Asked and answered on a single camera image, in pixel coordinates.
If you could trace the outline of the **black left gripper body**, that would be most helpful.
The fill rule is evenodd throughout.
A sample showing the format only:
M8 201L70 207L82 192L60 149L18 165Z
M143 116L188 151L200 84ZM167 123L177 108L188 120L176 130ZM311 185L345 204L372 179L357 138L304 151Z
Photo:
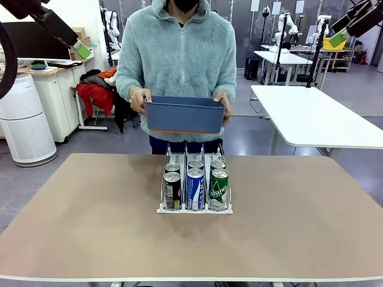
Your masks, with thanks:
M78 35L53 10L40 8L31 17L66 46L77 44Z

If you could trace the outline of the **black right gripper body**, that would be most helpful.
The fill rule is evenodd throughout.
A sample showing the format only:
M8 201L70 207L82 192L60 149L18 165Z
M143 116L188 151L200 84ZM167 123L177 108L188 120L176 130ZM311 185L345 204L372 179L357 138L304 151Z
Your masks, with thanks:
M349 23L346 31L350 36L360 37L382 22L382 1L358 1L347 12Z

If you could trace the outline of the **person's right hand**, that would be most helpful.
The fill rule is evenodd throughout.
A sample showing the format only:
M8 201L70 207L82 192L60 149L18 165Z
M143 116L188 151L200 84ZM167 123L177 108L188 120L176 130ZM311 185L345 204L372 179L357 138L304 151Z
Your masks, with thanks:
M139 114L145 115L145 103L151 102L151 92L146 88L131 87L129 90L130 106Z

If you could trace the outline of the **person's left hand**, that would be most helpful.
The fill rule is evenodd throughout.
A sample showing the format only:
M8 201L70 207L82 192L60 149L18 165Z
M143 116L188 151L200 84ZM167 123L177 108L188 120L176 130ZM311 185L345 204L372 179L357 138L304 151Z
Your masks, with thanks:
M226 125L227 123L229 123L230 118L232 116L232 106L229 100L229 95L225 91L219 90L214 96L214 101L222 104L225 107L223 115L223 125Z

